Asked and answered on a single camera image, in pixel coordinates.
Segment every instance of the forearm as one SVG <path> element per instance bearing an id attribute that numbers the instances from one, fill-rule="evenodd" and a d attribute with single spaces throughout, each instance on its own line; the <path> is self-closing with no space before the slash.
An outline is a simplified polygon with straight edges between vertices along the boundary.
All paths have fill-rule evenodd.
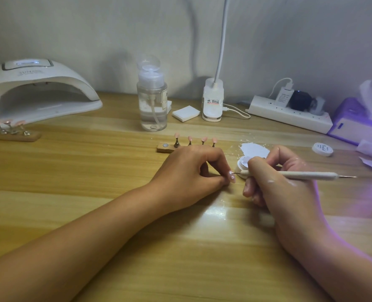
<path id="1" fill-rule="evenodd" d="M 298 260 L 337 302 L 372 301 L 372 258 L 332 230 L 305 249 Z"/>
<path id="2" fill-rule="evenodd" d="M 148 185 L 0 258 L 0 301 L 70 301 L 136 232 L 164 215 Z"/>

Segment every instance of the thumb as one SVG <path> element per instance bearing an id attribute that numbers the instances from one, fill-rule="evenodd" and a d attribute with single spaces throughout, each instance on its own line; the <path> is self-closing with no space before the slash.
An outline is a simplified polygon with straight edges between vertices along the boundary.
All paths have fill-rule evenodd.
<path id="1" fill-rule="evenodd" d="M 263 192 L 273 188 L 274 182 L 284 179 L 284 177 L 272 168 L 263 158 L 251 158 L 248 162 L 248 166 L 249 173 L 254 177 Z"/>
<path id="2" fill-rule="evenodd" d="M 202 193 L 204 194 L 203 197 L 205 197 L 218 191 L 228 182 L 229 181 L 223 176 L 201 177 L 201 180 L 199 182 L 200 191 L 202 191 Z"/>

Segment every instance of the purple tissue box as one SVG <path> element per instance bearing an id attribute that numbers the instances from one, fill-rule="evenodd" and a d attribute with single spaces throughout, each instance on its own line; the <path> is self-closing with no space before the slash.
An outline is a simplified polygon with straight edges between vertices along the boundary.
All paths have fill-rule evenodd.
<path id="1" fill-rule="evenodd" d="M 332 118 L 333 126 L 327 133 L 331 137 L 358 145 L 361 140 L 372 142 L 372 120 L 355 97 L 346 98 Z"/>

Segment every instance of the white wall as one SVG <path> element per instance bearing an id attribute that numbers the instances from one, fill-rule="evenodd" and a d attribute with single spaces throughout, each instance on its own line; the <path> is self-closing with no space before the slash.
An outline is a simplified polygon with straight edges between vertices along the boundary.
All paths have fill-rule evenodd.
<path id="1" fill-rule="evenodd" d="M 223 0 L 0 0 L 0 63 L 44 57 L 97 90 L 136 92 L 151 53 L 169 96 L 201 96 L 215 74 Z M 231 0 L 221 79 L 231 99 L 292 77 L 333 110 L 372 79 L 372 0 Z"/>

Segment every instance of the person's left arm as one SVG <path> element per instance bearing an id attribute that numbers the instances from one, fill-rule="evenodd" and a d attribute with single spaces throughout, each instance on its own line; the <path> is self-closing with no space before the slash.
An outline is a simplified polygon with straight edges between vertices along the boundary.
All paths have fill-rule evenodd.
<path id="1" fill-rule="evenodd" d="M 229 171 L 219 148 L 178 148 L 147 185 L 0 257 L 0 302 L 71 301 L 135 233 L 228 184 Z"/>

